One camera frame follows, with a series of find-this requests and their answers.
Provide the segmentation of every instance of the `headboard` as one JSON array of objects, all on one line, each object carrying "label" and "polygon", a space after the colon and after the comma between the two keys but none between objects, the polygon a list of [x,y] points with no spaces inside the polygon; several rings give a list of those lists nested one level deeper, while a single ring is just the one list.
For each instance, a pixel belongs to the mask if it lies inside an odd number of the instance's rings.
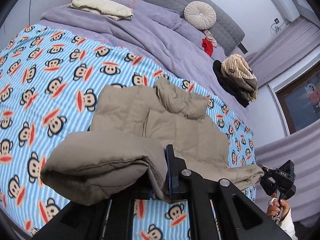
[{"label": "headboard", "polygon": [[177,11],[183,17],[184,8],[193,1],[202,1],[210,4],[217,14],[216,23],[209,29],[228,56],[244,37],[243,30],[226,14],[219,6],[211,0],[144,0],[158,6]]}]

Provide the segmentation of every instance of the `person's hand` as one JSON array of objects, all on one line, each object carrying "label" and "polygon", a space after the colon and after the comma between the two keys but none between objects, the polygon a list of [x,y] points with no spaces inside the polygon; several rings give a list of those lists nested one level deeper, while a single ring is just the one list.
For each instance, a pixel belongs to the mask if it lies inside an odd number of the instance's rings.
[{"label": "person's hand", "polygon": [[[277,197],[276,193],[273,193],[271,197]],[[269,206],[267,209],[267,216],[273,217],[280,212],[280,207],[283,208],[280,220],[284,220],[290,210],[290,204],[288,201],[281,199],[280,203],[275,199],[273,201],[273,206]]]}]

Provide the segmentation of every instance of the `white round cushion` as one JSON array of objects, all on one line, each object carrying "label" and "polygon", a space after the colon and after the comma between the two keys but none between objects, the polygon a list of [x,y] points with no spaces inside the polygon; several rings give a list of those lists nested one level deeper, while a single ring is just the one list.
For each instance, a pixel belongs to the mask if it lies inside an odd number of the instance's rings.
[{"label": "white round cushion", "polygon": [[217,20],[214,9],[205,2],[191,2],[184,9],[185,20],[198,30],[208,30]]}]

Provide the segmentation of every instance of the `window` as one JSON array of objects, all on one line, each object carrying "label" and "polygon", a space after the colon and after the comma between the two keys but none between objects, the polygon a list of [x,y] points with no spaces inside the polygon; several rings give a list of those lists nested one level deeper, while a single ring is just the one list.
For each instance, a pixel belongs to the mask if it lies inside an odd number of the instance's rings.
[{"label": "window", "polygon": [[320,118],[320,62],[276,92],[290,134]]}]

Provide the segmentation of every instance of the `silver bolt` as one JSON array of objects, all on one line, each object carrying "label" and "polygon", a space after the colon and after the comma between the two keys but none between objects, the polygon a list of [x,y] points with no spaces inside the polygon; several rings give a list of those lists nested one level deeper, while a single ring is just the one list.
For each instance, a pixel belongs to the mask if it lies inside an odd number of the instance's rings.
[{"label": "silver bolt", "polygon": [[186,169],[186,170],[181,171],[181,173],[182,173],[183,176],[190,176],[191,175],[191,170]]},{"label": "silver bolt", "polygon": [[223,187],[228,187],[230,185],[230,181],[227,180],[227,179],[222,179],[220,180],[220,184],[223,186]]}]

